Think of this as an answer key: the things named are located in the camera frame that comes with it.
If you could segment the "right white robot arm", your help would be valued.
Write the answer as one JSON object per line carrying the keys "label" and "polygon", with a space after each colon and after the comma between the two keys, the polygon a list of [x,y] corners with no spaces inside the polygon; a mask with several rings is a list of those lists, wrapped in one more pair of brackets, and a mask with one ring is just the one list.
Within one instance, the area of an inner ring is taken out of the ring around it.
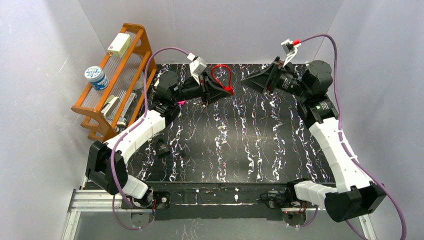
{"label": "right white robot arm", "polygon": [[312,203],[340,223],[373,213],[386,193],[354,164],[353,154],[346,152],[348,144],[342,141],[340,116],[327,94],[332,83],[332,68],[325,61],[314,60],[303,74],[297,74],[291,63],[279,57],[241,81],[259,94],[272,94],[279,89],[296,97],[298,115],[319,144],[333,173],[335,187],[296,179],[287,183],[284,200]]}

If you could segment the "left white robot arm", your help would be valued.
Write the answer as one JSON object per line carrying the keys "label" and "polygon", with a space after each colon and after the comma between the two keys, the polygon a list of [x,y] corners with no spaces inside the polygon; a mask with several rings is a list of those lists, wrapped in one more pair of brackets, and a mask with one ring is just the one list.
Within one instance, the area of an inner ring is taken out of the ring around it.
{"label": "left white robot arm", "polygon": [[208,72],[199,82],[194,77],[180,81],[176,72],[161,74],[154,83],[152,102],[144,115],[120,134],[105,142],[95,141],[89,148],[85,176],[110,195],[132,197],[143,207],[154,202],[154,190],[127,171],[128,160],[149,139],[168,127],[180,114],[180,102],[199,98],[205,106],[234,95]]}

